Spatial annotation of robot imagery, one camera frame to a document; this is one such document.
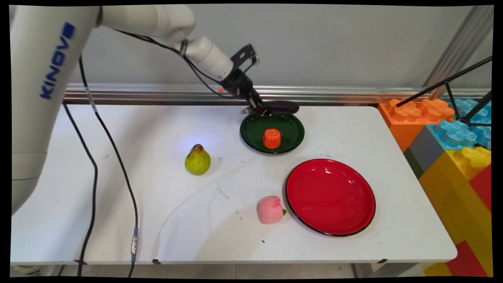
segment pear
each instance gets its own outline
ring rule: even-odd
[[[185,168],[192,174],[201,175],[210,168],[210,155],[202,145],[195,145],[185,158]]]

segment cable connector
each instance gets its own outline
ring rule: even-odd
[[[138,251],[138,228],[135,228],[133,232],[133,238],[131,239],[131,262],[136,261],[137,251]]]

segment plate rim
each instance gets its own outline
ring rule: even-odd
[[[292,204],[290,203],[290,199],[288,198],[288,190],[287,190],[287,187],[288,187],[288,180],[290,180],[290,176],[292,175],[293,171],[295,171],[295,169],[297,169],[297,167],[299,167],[300,165],[306,163],[306,162],[310,162],[310,161],[314,161],[314,160],[329,160],[329,161],[335,161],[337,163],[341,163],[345,166],[348,166],[349,168],[353,169],[358,175],[360,175],[363,180],[367,183],[367,185],[369,186],[370,188],[370,192],[372,193],[372,199],[374,200],[374,213],[372,214],[372,217],[370,218],[370,222],[365,226],[363,227],[362,229],[354,232],[354,233],[351,233],[351,234],[330,234],[330,233],[326,233],[326,232],[323,232],[323,231],[320,231],[314,227],[311,227],[310,225],[308,225],[304,220],[302,220],[299,215],[295,212],[295,210],[293,209],[292,207]],[[306,160],[300,164],[298,164],[297,166],[295,166],[295,168],[292,169],[292,171],[290,171],[290,174],[288,174],[288,177],[286,179],[286,183],[285,183],[285,196],[286,196],[286,201],[288,203],[288,206],[290,207],[290,209],[292,210],[293,214],[295,215],[295,217],[300,220],[305,226],[308,226],[309,228],[311,228],[312,230],[318,232],[318,233],[321,233],[321,234],[324,234],[324,235],[327,235],[327,236],[332,236],[332,237],[347,237],[347,236],[352,236],[352,235],[356,235],[358,233],[360,233],[361,231],[365,230],[367,227],[370,226],[370,224],[372,223],[372,221],[374,220],[374,217],[375,217],[375,214],[376,214],[376,210],[377,210],[377,204],[376,204],[376,197],[375,197],[375,194],[374,194],[374,191],[372,190],[372,187],[370,186],[369,182],[367,182],[367,180],[362,176],[362,174],[358,173],[358,171],[356,171],[353,167],[345,164],[345,163],[342,163],[340,161],[337,161],[337,160],[333,160],[333,159],[328,159],[328,158],[315,158],[315,159],[310,159],[310,160]]]
[[[296,149],[301,143],[302,141],[304,140],[304,136],[305,136],[305,129],[304,129],[304,125],[302,124],[302,122],[299,120],[299,118],[297,118],[295,115],[293,114],[281,114],[283,116],[285,115],[291,115],[292,117],[294,117],[300,124],[301,128],[302,128],[302,138],[300,139],[299,141],[299,144],[297,144],[296,146],[292,147],[291,149],[288,149],[288,150],[283,150],[283,151],[276,151],[276,152],[267,152],[267,151],[263,151],[261,149],[258,149],[252,145],[250,145],[250,143],[248,143],[248,141],[243,137],[243,123],[246,119],[248,119],[248,117],[252,116],[252,115],[256,115],[256,114],[249,114],[248,116],[246,116],[243,121],[241,121],[241,126],[239,126],[239,135],[241,136],[241,138],[243,139],[244,143],[247,144],[249,147],[251,147],[252,149],[258,151],[258,152],[261,152],[261,153],[267,153],[267,154],[281,154],[281,153],[287,153],[289,151],[292,151],[294,149]]]

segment orange carrot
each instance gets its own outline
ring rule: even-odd
[[[281,144],[281,134],[280,131],[276,129],[267,129],[262,137],[262,142],[264,146],[269,149],[275,149]]]

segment red plate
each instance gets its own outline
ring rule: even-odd
[[[376,201],[365,179],[346,164],[314,159],[292,170],[286,198],[295,216],[329,236],[350,236],[374,218]]]

